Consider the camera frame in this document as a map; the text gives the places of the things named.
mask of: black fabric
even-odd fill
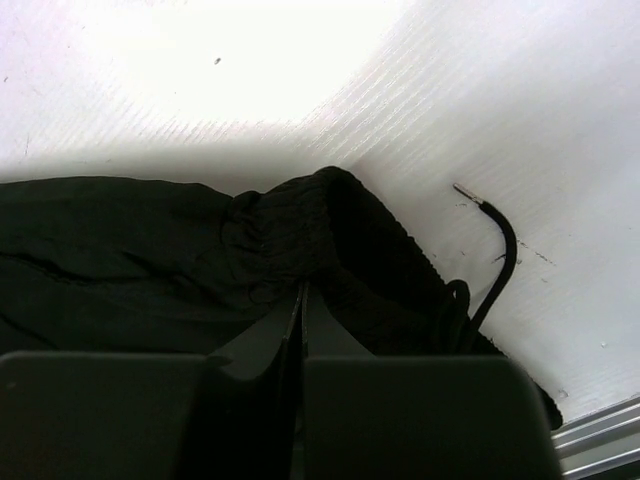
[[[302,278],[374,354],[443,354],[457,335],[416,242],[335,167],[235,198],[123,178],[6,184],[0,225],[0,352],[206,354]],[[482,336],[473,353],[500,354]]]

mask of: white surface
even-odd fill
[[[639,40],[636,0],[3,0],[0,175],[338,164],[477,305],[501,238],[459,181],[528,246],[483,330],[571,420],[640,393]]]

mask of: scuff mark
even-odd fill
[[[549,265],[553,265],[554,267],[557,267],[558,265],[555,262],[552,262],[551,260],[549,260],[547,257],[545,257],[544,255],[542,255],[540,252],[537,252],[536,250],[534,250],[533,248],[531,248],[529,245],[527,245],[526,243],[524,243],[522,240],[518,240],[518,245],[522,245],[524,248],[526,248],[527,250],[531,250],[536,257],[540,258],[541,260],[544,260],[545,262],[547,262]]]

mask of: black drawstring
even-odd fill
[[[448,287],[452,290],[452,296],[455,296],[453,305],[451,302],[445,302],[446,305],[443,307],[447,310],[448,317],[453,320],[452,328],[454,331],[451,332],[449,336],[449,352],[459,352],[459,353],[468,353],[473,348],[473,343],[475,341],[476,335],[482,322],[489,313],[489,309],[494,304],[502,290],[509,282],[511,275],[513,275],[513,271],[516,267],[516,261],[518,258],[518,242],[516,240],[516,234],[513,231],[513,227],[509,223],[509,220],[493,205],[489,202],[485,202],[480,199],[473,193],[471,193],[466,188],[458,185],[457,183],[453,185],[458,192],[467,197],[469,200],[478,204],[480,210],[482,210],[488,217],[490,217],[498,226],[500,230],[502,230],[502,234],[504,236],[505,241],[505,256],[504,256],[504,265],[502,270],[500,271],[500,275],[494,282],[491,290],[482,301],[482,304],[478,308],[478,311],[473,316],[471,321],[467,324],[466,328],[464,326],[464,320],[467,316],[467,311],[469,309],[469,286],[466,282],[462,280],[453,280],[449,282]],[[439,334],[439,325],[436,324],[435,335]],[[464,334],[461,338],[461,331],[464,330]]]

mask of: scratch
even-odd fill
[[[545,257],[544,255],[542,255],[540,252],[535,251],[533,248],[531,248],[529,245],[527,245],[526,243],[524,243],[522,240],[518,240],[518,244],[522,245],[524,248],[526,248],[527,250],[531,250],[536,257],[540,258],[541,260],[544,260],[545,262],[547,262],[549,265],[553,265],[554,267],[557,267],[558,265],[555,262],[552,262],[551,260],[549,260],[547,257]]]

